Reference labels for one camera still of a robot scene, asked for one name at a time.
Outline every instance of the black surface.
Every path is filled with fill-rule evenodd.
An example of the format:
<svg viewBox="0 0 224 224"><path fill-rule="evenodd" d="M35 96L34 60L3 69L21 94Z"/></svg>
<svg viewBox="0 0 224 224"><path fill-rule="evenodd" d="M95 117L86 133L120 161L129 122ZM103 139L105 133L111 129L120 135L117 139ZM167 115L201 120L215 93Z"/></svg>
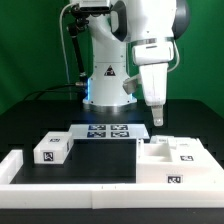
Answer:
<svg viewBox="0 0 224 224"><path fill-rule="evenodd" d="M117 115L84 112L72 101L26 101L13 106L0 116L0 160L13 148L24 150L24 167L14 184L30 182L125 182L135 181L134 143L123 141L130 147L128 158L122 155L117 143L89 144L76 142L77 150L62 166L56 166L50 175L44 174L46 167L33 164L33 148L48 131L67 131L71 124L122 124L145 123L150 135L173 135L198 137L216 160L223 165L224 120L203 103L191 100L169 100L165 106L165 124L156 128L152 115L144 102L138 103L134 111ZM79 154L79 148L85 148ZM112 154L105 153L105 148ZM224 209L71 209L71 210L0 210L0 223L223 223Z"/></svg>

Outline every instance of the white foam base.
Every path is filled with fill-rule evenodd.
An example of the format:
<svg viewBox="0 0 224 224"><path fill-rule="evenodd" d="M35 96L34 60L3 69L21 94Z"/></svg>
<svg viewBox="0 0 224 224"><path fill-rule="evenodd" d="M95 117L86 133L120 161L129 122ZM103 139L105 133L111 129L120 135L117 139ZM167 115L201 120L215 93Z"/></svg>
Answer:
<svg viewBox="0 0 224 224"><path fill-rule="evenodd" d="M187 145L182 142L171 139L169 146L172 150L185 151ZM170 168L172 161L177 162L177 166L173 169L175 172L184 171L184 176L187 175L188 169L186 164L181 168L181 163L177 161L177 157L171 154L167 154L167 151L161 151L163 155L158 155L158 151L151 151L153 155L147 154L148 145L140 147L140 153L145 156L165 156L169 157L170 164L165 164L158 158L155 161L145 160L145 158L137 157L137 163L147 161L144 163L146 170L148 165L157 167L158 163L164 168ZM205 153L205 149L200 148L198 152L200 155ZM212 172L218 172L217 176L211 176L208 172L208 181L183 181L179 184L168 183L166 178L156 179L157 183L146 183L151 180L150 176L147 176L148 171L144 174L144 171L140 172L141 183L137 184L18 184L10 185L10 181L16 175L17 171L23 164L22 151L11 151L5 160L0 164L0 208L14 208L14 209L34 209L34 208L92 208L92 209L105 209L105 208L212 208L222 207L224 208L224 174L223 170L218 164L210 163L213 167ZM201 169L209 170L209 164L207 166L195 164L196 175L200 176ZM165 169L163 175L166 176L167 170Z"/></svg>

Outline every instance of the black cable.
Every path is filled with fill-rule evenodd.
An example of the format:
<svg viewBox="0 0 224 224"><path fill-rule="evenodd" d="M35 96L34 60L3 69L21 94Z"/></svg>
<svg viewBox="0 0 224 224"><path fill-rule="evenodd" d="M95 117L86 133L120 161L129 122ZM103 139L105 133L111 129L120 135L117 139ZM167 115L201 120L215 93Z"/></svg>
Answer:
<svg viewBox="0 0 224 224"><path fill-rule="evenodd" d="M48 91L48 90L62 89L62 88L68 88L68 87L75 87L75 84L72 83L72 84L53 86L53 87L47 88L46 90ZM40 91L39 94L34 98L34 100L38 100L45 93L44 91L46 90Z"/></svg>
<svg viewBox="0 0 224 224"><path fill-rule="evenodd" d="M66 84L66 85L58 85L58 86L53 86L53 87L50 87L46 90L39 90L39 91L34 91L32 93L29 93L28 95L26 95L23 99L26 100L27 98L29 98L30 96L34 95L34 94L38 94L34 100L38 100L42 95L44 95L45 93L83 93L85 92L85 89L76 89L74 91L57 91L57 89L61 89L61 88L68 88L68 87L76 87L75 84Z"/></svg>
<svg viewBox="0 0 224 224"><path fill-rule="evenodd" d="M32 92L32 93L29 93L27 96L25 96L23 98L23 101L27 100L27 98L29 98L30 96L34 95L34 94L37 94L37 93L83 93L83 91L57 91L57 90L43 90L43 91L35 91L35 92Z"/></svg>
<svg viewBox="0 0 224 224"><path fill-rule="evenodd" d="M79 69L79 79L80 81L86 82L87 77L86 77L86 73L85 73L85 69L83 65L82 55L81 55L77 36L79 33L85 31L85 27L89 23L89 21L86 20L85 17L80 18L79 23L78 21L79 20L77 19L75 23L68 24L67 29L71 36L74 51L75 51L75 56L76 56L78 69Z"/></svg>

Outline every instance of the white block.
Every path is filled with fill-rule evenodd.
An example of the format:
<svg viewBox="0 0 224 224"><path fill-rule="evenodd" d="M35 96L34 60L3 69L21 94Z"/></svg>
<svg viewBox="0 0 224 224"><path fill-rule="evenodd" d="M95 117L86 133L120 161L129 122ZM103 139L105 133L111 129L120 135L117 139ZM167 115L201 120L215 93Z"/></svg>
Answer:
<svg viewBox="0 0 224 224"><path fill-rule="evenodd" d="M224 183L222 167L199 140L167 136L158 139L166 143L137 141L136 183Z"/></svg>
<svg viewBox="0 0 224 224"><path fill-rule="evenodd" d="M22 165L22 150L12 150L0 163L0 184L10 184Z"/></svg>
<svg viewBox="0 0 224 224"><path fill-rule="evenodd" d="M154 135L151 136L150 143L156 144L156 143L168 143L168 140L174 139L173 136L165 136L165 135Z"/></svg>
<svg viewBox="0 0 224 224"><path fill-rule="evenodd" d="M48 132L33 150L34 163L63 164L73 144L72 133Z"/></svg>
<svg viewBox="0 0 224 224"><path fill-rule="evenodd" d="M92 192L94 209L223 206L223 185L216 184L121 184Z"/></svg>
<svg viewBox="0 0 224 224"><path fill-rule="evenodd" d="M74 124L73 139L149 139L144 124Z"/></svg>
<svg viewBox="0 0 224 224"><path fill-rule="evenodd" d="M81 0L80 8L94 8L94 7L110 7L110 0Z"/></svg>

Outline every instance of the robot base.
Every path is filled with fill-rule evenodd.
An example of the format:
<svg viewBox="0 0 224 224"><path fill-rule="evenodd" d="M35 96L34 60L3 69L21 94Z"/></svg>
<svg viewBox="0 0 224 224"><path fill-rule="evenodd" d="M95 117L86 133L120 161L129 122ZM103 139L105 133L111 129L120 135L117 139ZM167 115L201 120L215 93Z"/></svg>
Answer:
<svg viewBox="0 0 224 224"><path fill-rule="evenodd" d="M91 103L83 103L84 110L91 110L101 113L119 113L122 111L134 110L137 107L137 100L133 103L126 104L123 106L98 106Z"/></svg>

